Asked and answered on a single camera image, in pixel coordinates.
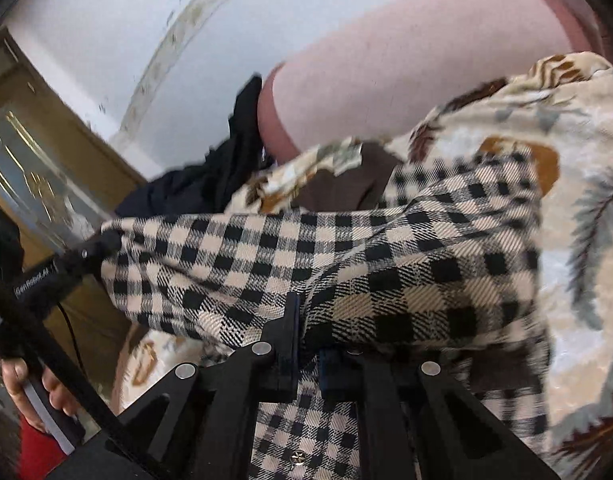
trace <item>white wall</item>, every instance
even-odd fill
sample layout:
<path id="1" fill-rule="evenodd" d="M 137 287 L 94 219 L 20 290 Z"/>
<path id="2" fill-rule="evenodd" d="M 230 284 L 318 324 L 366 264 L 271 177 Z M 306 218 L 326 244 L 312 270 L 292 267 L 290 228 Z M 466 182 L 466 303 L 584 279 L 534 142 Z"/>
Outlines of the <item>white wall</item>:
<path id="1" fill-rule="evenodd" d="M 146 176 L 228 135 L 253 72 L 391 0 L 227 0 L 176 54 L 139 128 L 117 132 L 144 70 L 191 0 L 21 0 L 7 25 L 62 100 Z"/>

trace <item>silver rivet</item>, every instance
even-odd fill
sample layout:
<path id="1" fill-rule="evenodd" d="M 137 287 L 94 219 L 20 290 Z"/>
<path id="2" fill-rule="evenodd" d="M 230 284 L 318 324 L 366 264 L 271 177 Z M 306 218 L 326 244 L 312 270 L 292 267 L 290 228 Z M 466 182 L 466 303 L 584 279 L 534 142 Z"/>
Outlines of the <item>silver rivet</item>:
<path id="1" fill-rule="evenodd" d="M 425 375 L 438 375 L 440 373 L 440 365 L 434 361 L 427 361 L 420 367 Z"/>
<path id="2" fill-rule="evenodd" d="M 293 462 L 295 465 L 302 465 L 306 461 L 307 454 L 304 451 L 298 449 L 297 451 L 294 451 L 291 455 L 291 462 Z"/>
<path id="3" fill-rule="evenodd" d="M 189 363 L 181 364 L 175 369 L 175 375 L 177 375 L 178 379 L 193 377 L 195 375 L 195 366 Z"/>
<path id="4" fill-rule="evenodd" d="M 258 341 L 251 347 L 251 350 L 253 350 L 255 355 L 266 355 L 271 351 L 271 349 L 272 346 L 266 341 Z"/>

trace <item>black cable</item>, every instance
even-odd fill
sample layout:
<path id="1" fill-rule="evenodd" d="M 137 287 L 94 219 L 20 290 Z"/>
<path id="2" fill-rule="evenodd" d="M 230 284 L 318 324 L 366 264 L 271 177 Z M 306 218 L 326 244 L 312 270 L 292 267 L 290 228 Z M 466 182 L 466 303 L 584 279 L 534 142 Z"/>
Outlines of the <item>black cable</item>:
<path id="1" fill-rule="evenodd" d="M 58 301 L 56 305 L 60 309 L 60 312 L 62 313 L 62 316 L 64 317 L 64 321 L 66 322 L 66 326 L 68 327 L 68 330 L 71 334 L 71 341 L 73 342 L 73 348 L 75 350 L 75 357 L 77 358 L 77 363 L 80 365 L 80 370 L 82 371 L 82 373 L 88 380 L 89 376 L 86 373 L 86 368 L 84 368 L 84 362 L 82 361 L 82 355 L 80 355 L 80 347 L 77 345 L 77 340 L 75 339 L 75 332 L 73 330 L 73 325 L 71 325 L 71 320 L 69 319 L 66 311 L 64 310 L 62 303 L 59 303 Z"/>
<path id="2" fill-rule="evenodd" d="M 168 471 L 130 436 L 93 386 L 51 337 L 46 327 L 30 310 L 22 308 L 8 287 L 0 282 L 0 317 L 18 330 L 39 359 L 55 374 L 129 460 L 149 473 L 155 480 L 170 480 Z"/>

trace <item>black and white plaid fabric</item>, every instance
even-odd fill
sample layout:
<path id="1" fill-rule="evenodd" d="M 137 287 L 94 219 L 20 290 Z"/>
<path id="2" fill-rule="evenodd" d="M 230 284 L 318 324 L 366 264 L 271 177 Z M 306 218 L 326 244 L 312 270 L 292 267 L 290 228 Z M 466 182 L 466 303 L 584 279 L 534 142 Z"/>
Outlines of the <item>black and white plaid fabric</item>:
<path id="1" fill-rule="evenodd" d="M 547 429 L 548 363 L 538 286 L 539 189 L 523 153 L 395 168 L 373 211 L 119 219 L 104 262 L 114 304 L 133 320 L 231 348 L 259 339 L 299 291 L 304 347 L 405 344 L 442 349 L 469 384 L 464 352 L 525 346 L 535 384 L 480 394 L 536 452 Z M 301 450 L 304 465 L 291 454 Z M 359 475 L 355 409 L 328 405 L 316 359 L 291 404 L 260 407 L 251 477 Z"/>

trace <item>pink cushion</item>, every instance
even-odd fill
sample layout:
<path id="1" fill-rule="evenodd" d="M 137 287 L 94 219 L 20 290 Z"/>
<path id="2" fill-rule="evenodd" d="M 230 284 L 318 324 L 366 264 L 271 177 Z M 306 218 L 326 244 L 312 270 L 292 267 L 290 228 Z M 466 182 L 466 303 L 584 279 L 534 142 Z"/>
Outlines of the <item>pink cushion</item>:
<path id="1" fill-rule="evenodd" d="M 276 67 L 260 133 L 279 162 L 349 136 L 405 134 L 484 81 L 590 49 L 558 0 L 397 0 Z"/>

